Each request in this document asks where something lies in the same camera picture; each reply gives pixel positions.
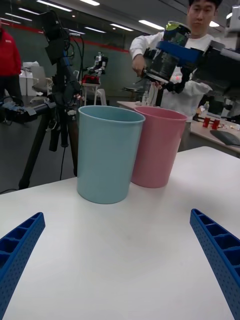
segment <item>gray wall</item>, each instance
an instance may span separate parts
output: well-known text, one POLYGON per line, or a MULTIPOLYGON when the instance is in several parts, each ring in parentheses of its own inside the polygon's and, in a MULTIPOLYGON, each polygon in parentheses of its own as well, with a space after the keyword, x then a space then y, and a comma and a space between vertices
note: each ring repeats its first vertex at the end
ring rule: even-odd
MULTIPOLYGON (((38 63, 44 67, 47 77, 51 77, 55 73, 55 66, 51 65, 45 52, 47 41, 43 34, 7 26, 4 27, 15 39, 23 62, 38 61, 38 63)), ((117 34, 114 38, 112 35, 108 38, 104 35, 103 39, 101 35, 96 33, 96 35, 88 35, 86 40, 129 49, 132 39, 128 37, 123 38, 117 34)), ((79 70, 81 60, 76 45, 74 45, 74 47, 75 58, 72 68, 73 70, 79 70)), ((129 94, 122 91, 122 88, 132 86, 133 82, 137 80, 137 77, 132 71, 132 60, 129 53, 103 48, 97 45, 85 44, 84 67, 89 67, 94 64, 94 56, 98 51, 102 51, 109 59, 106 75, 101 76, 102 87, 105 89, 106 96, 127 97, 129 94)))

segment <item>light blue cup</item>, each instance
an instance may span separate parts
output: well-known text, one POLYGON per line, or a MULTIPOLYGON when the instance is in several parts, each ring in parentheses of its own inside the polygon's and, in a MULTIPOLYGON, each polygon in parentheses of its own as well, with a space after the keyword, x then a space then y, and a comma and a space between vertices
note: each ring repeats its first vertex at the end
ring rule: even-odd
POLYGON ((145 117, 113 106, 79 111, 77 191, 97 204, 126 198, 145 117))

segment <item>man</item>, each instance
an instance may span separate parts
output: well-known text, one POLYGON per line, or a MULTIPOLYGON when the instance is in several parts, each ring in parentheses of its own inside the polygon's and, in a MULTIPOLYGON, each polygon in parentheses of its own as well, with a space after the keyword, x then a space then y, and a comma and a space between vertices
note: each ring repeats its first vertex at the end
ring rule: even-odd
POLYGON ((21 104, 22 94, 19 83, 21 58, 13 37, 4 29, 0 20, 0 101, 7 90, 14 102, 21 104))
MULTIPOLYGON (((187 25, 191 29, 191 35, 186 43, 186 48, 195 48, 205 51, 209 43, 214 38, 207 34, 211 21, 214 20, 217 9, 222 0, 189 0, 187 10, 187 25)), ((154 35, 139 36, 133 40, 130 47, 132 56, 132 68, 140 77, 145 68, 144 52, 147 48, 155 49, 159 41, 163 37, 163 32, 154 35)), ((176 68, 171 81, 174 83, 181 82, 182 74, 180 68, 176 68)), ((211 88, 203 83, 188 81, 184 90, 177 94, 168 92, 166 89, 162 95, 161 107, 178 111, 187 116, 187 123, 182 135, 180 147, 178 151, 188 149, 188 140, 191 132, 191 122, 196 113, 199 102, 204 94, 211 88)))

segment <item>white sweatshirt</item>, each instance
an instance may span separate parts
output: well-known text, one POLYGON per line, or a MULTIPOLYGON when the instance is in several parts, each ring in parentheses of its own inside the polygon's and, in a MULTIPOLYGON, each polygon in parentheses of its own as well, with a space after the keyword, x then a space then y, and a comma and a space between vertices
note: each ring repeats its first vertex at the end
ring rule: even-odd
MULTIPOLYGON (((163 32, 159 32, 154 35, 141 35, 135 38, 130 47, 132 59, 136 55, 144 55, 147 48, 155 49, 158 42, 162 40, 163 35, 163 32)), ((214 40, 214 37, 209 34, 198 39, 189 38, 185 47, 205 51, 212 40, 214 40)), ((181 82, 182 73, 179 67, 175 68, 170 80, 174 83, 181 82)), ((165 89, 162 95, 161 107, 178 111, 187 116, 187 122, 192 122, 203 95, 209 90, 211 88, 207 84, 190 80, 185 84, 185 88, 181 93, 172 93, 165 89)))

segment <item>white table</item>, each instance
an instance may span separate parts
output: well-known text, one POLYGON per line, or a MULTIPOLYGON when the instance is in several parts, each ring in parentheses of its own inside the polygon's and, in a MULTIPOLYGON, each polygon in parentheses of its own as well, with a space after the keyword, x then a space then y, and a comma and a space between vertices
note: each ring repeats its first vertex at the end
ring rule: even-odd
POLYGON ((88 202, 75 178, 0 196, 0 237, 36 212, 39 238, 4 320, 233 320, 190 226, 198 208, 240 238, 240 160, 177 154, 168 185, 88 202))
POLYGON ((120 105, 120 107, 129 110, 134 110, 136 107, 139 107, 139 105, 136 105, 136 103, 132 101, 117 101, 116 103, 120 105))
MULTIPOLYGON (((229 127, 235 124, 229 121, 222 121, 226 123, 229 127)), ((211 134, 212 124, 208 125, 208 128, 203 127, 202 122, 192 121, 191 123, 191 135, 190 135, 190 147, 202 147, 208 146, 215 148, 217 150, 223 151, 235 157, 240 157, 240 147, 226 145, 216 137, 211 134)), ((229 132, 240 139, 240 131, 235 129, 218 129, 219 131, 229 132)))

